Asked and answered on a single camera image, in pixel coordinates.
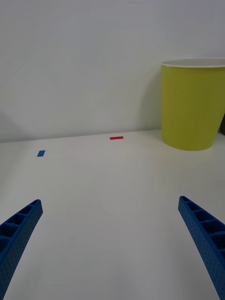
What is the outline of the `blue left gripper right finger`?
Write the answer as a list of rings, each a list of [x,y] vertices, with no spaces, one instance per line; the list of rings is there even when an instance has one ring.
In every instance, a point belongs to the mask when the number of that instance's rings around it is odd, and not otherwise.
[[[185,196],[178,211],[221,300],[225,299],[225,225]]]

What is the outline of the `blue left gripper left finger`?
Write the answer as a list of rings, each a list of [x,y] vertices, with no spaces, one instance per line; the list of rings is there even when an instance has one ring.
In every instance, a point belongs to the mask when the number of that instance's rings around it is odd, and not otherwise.
[[[0,225],[1,300],[42,214],[42,203],[36,199]]]

